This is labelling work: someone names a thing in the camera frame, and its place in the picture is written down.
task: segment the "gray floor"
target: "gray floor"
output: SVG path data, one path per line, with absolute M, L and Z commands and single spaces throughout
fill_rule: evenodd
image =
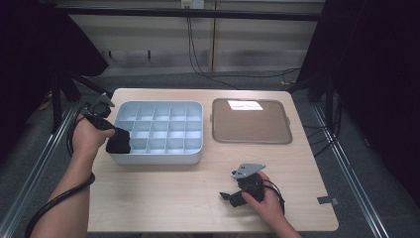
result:
M 148 75 L 100 76 L 91 78 L 95 83 L 108 90 L 119 87 L 163 87 L 163 88 L 217 88 L 233 89 L 225 84 L 229 83 L 239 89 L 253 90 L 281 90 L 285 86 L 282 81 L 293 81 L 296 74 L 286 78 L 262 77 L 277 74 L 279 71 L 241 71 L 224 72 L 236 75 L 216 77 L 224 83 L 198 75 L 194 72 L 174 73 L 166 71 L 165 74 L 153 73 Z M 91 90 L 80 86 L 86 100 L 97 96 Z M 319 126 L 314 113 L 314 104 L 307 99 L 307 91 L 300 90 L 292 94 L 302 124 L 305 126 Z M 3 220 L 8 214 L 14 200 L 34 167 L 44 145 L 51 136 L 53 111 L 49 107 L 37 111 L 28 120 L 20 141 L 13 148 L 12 153 L 1 165 L 0 169 L 0 218 Z M 419 237 L 420 212 L 418 207 L 406 194 L 402 186 L 383 166 L 380 156 L 372 149 L 366 147 L 363 132 L 352 121 L 346 110 L 343 111 L 339 141 L 348 156 L 351 167 L 356 172 L 367 196 L 370 198 L 382 221 L 389 237 Z M 313 153 L 323 149 L 328 142 L 323 131 L 319 128 L 305 127 L 308 140 Z M 34 194 L 28 204 L 24 204 L 22 217 L 18 217 L 16 227 L 11 237 L 23 237 L 26 224 L 34 212 L 45 202 L 53 187 L 58 182 L 68 163 L 68 154 L 63 140 L 52 154 L 41 181 L 36 185 Z M 335 211 L 340 227 L 334 232 L 302 232 L 303 237 L 375 237 L 367 223 L 366 215 L 349 186 L 337 159 L 330 148 L 316 158 L 317 165 L 324 180 L 324 184 L 331 197 L 337 198 L 338 205 Z M 89 237 L 139 237 L 139 234 L 89 234 Z

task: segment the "black cable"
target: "black cable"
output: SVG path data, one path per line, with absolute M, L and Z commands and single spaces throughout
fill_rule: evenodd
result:
M 66 145 L 67 145 L 67 151 L 70 154 L 70 156 L 73 155 L 73 146 L 72 146 L 72 137 L 73 137 L 73 133 L 74 133 L 74 129 L 76 128 L 77 124 L 85 119 L 85 117 L 82 117 L 80 119 L 77 119 L 77 116 L 80 114 L 80 112 L 86 107 L 88 106 L 89 103 L 83 103 L 78 109 L 77 112 L 74 114 L 74 119 L 73 121 L 70 123 L 69 127 L 68 127 L 68 131 L 67 131 L 67 138 L 66 138 Z M 68 199 L 69 197 L 75 195 L 76 193 L 82 191 L 84 188 L 90 186 L 91 184 L 93 184 L 95 182 L 95 175 L 93 173 L 90 174 L 90 177 L 87 181 L 63 192 L 62 194 L 56 196 L 55 198 L 53 198 L 52 200 L 50 200 L 49 202 L 47 202 L 43 207 L 41 207 L 37 213 L 35 213 L 35 215 L 31 218 L 30 222 L 27 225 L 26 231 L 25 231 L 25 237 L 29 238 L 31 237 L 31 234 L 35 228 L 35 226 L 37 225 L 38 221 L 41 219 L 41 217 L 43 217 L 49 210 L 51 210 L 53 207 L 55 207 L 56 205 L 58 205 L 60 202 Z
M 79 122 L 79 121 L 77 121 L 77 116 L 88 105 L 89 105 L 89 103 L 85 102 L 77 109 L 76 113 L 74 114 L 73 121 L 72 121 L 72 123 L 70 123 L 70 125 L 68 127 L 67 137 L 66 137 L 66 146 L 67 146 L 68 154 L 70 156 L 73 155 L 73 145 L 72 145 L 73 132 L 74 132 L 74 129 L 76 128 L 76 126 L 77 126 L 77 123 Z
M 321 155 L 321 153 L 323 153 L 325 150 L 327 150 L 328 147 L 330 147 L 333 143 L 335 143 L 338 140 L 340 130 L 341 130 L 342 113 L 343 113 L 343 101 L 341 100 L 341 98 L 339 98 L 339 104 L 337 105 L 337 108 L 336 108 L 335 123 L 334 123 L 334 128 L 333 128 L 333 133 L 335 132 L 335 135 L 332 138 L 332 140 L 328 143 L 328 145 L 326 145 L 319 152 L 314 154 L 314 158 Z
M 195 45 L 194 45 L 194 40 L 193 40 L 193 37 L 192 37 L 192 25 L 191 25 L 191 19 L 190 18 L 187 18 L 187 27 L 188 27 L 188 45 L 189 45 L 189 47 L 188 47 L 188 55 L 189 55 L 189 62 L 190 62 L 190 64 L 191 64 L 191 67 L 192 67 L 192 69 L 197 73 L 197 74 L 199 74 L 199 75 L 201 75 L 201 76 L 204 76 L 204 77 L 206 77 L 206 78 L 208 78 L 208 79 L 210 79 L 210 80 L 213 80 L 213 81 L 217 81 L 217 82 L 220 82 L 220 83 L 223 83 L 223 84 L 225 84 L 225 85 L 227 85 L 227 86 L 230 86 L 230 87 L 233 87 L 233 88 L 235 88 L 235 89 L 240 89 L 240 88 L 238 88 L 238 87 L 236 87 L 236 86 L 234 86 L 234 85 L 232 85 L 232 84 L 229 84 L 229 83 L 227 83 L 227 82 L 224 82 L 224 81 L 221 81 L 221 80 L 217 80 L 217 79 L 215 79 L 216 77 L 254 77 L 254 78 L 270 78 L 270 77 L 279 77 L 279 76 L 281 76 L 282 78 L 283 78 L 283 81 L 285 81 L 285 78 L 284 78 L 284 76 L 286 75 L 286 74 L 289 74 L 289 73 L 292 73 L 292 72 L 294 72 L 294 71 L 297 71 L 297 70 L 300 70 L 300 67 L 296 67 L 296 68 L 288 68 L 288 69 L 285 69 L 285 70 L 283 70 L 281 73 L 279 73 L 279 74 L 272 74 L 272 75 L 259 75 L 259 76 L 254 76 L 254 75 L 243 75 L 243 74 L 222 74 L 222 75 L 207 75 L 202 69 L 201 69 L 201 67 L 200 67 L 200 64 L 199 64 L 199 62 L 198 62 L 198 58 L 197 58 L 197 54 L 196 54 L 196 52 L 195 52 Z M 195 66 L 194 66 L 194 63 L 192 62 L 192 58 L 191 58 L 191 47 L 192 47 L 192 53 L 193 53 L 193 55 L 194 55 L 194 58 L 195 58 L 195 63 L 196 63 L 196 65 L 197 65 L 197 67 L 198 67 L 198 70 L 199 71 L 197 71 L 197 69 L 195 68 Z
M 62 194 L 56 196 L 51 201 L 49 201 L 47 204 L 45 204 L 41 209 L 37 211 L 37 213 L 32 217 L 31 221 L 28 223 L 26 231 L 25 231 L 25 237 L 29 238 L 31 237 L 31 234 L 37 225 L 37 222 L 43 217 L 44 214 L 46 214 L 49 210 L 51 210 L 53 207 L 58 205 L 60 202 L 68 199 L 69 197 L 75 195 L 76 193 L 82 191 L 84 188 L 90 186 L 95 182 L 95 175 L 92 173 L 90 174 L 90 177 L 87 181 L 83 182 L 80 185 L 75 186 L 74 188 L 63 192 Z

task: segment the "metal rail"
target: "metal rail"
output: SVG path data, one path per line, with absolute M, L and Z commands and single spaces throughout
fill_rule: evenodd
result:
M 62 135 L 64 134 L 65 129 L 71 122 L 71 118 L 77 109 L 75 104 L 76 103 L 70 104 L 64 111 L 62 115 L 64 118 L 63 123 L 55 131 L 55 133 L 50 135 L 44 150 L 41 152 L 41 155 L 39 156 L 37 163 L 28 176 L 24 186 L 22 187 L 12 206 L 9 208 L 2 222 L 0 223 L 1 238 L 12 237 L 13 233 L 15 232 L 16 226 L 18 225 L 22 215 L 25 212 L 25 209 L 27 208 L 32 196 L 34 195 L 34 191 L 37 188 L 37 185 L 41 180 L 47 165 L 49 164 L 55 148 L 57 147 Z
M 188 17 L 188 18 L 224 18 L 256 19 L 318 22 L 322 19 L 319 13 L 278 13 L 255 11 L 227 11 L 205 9 L 165 9 L 165 8 L 122 8 L 98 6 L 65 6 L 57 5 L 44 8 L 45 13 L 68 15 L 101 15 L 101 16 L 148 16 L 148 17 Z
M 366 194 L 358 176 L 353 170 L 352 165 L 350 164 L 350 161 L 347 158 L 343 148 L 341 147 L 334 133 L 330 132 L 328 125 L 325 122 L 326 118 L 321 107 L 319 105 L 314 105 L 313 109 L 319 123 L 324 128 L 323 130 L 325 136 L 330 143 L 331 149 L 336 156 L 337 162 L 339 163 L 340 168 L 342 169 L 343 174 L 346 177 L 350 188 L 352 189 L 353 194 L 358 201 L 359 206 L 361 207 L 361 210 L 367 220 L 368 225 L 370 226 L 371 231 L 373 232 L 373 235 L 377 238 L 388 238 L 389 236 L 386 228 L 382 223 L 379 214 L 371 203 L 368 195 Z

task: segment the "wooden table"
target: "wooden table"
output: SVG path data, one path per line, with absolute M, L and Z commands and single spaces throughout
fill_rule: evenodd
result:
M 212 137 L 215 98 L 280 101 L 290 120 L 288 145 L 223 144 Z M 286 217 L 298 231 L 333 231 L 338 221 L 330 203 L 317 197 L 327 191 L 287 92 L 242 90 L 140 89 L 115 91 L 109 120 L 131 100 L 194 100 L 203 105 L 201 161 L 188 166 L 118 166 L 102 147 L 94 163 L 89 231 L 101 232 L 269 232 L 248 206 L 233 208 L 219 192 L 238 191 L 232 178 L 242 163 L 265 164 L 285 200 Z

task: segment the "wall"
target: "wall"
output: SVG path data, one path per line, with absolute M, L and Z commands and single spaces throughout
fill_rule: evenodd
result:
M 180 0 L 157 1 L 57 1 L 58 4 L 137 8 L 180 8 Z M 205 9 L 319 13 L 323 1 L 205 1 Z M 184 18 L 71 16 L 100 52 L 188 52 Z M 206 70 L 234 70 L 238 53 L 275 58 L 262 61 L 261 69 L 301 66 L 316 27 L 314 22 L 270 20 L 191 19 L 195 50 L 204 54 Z

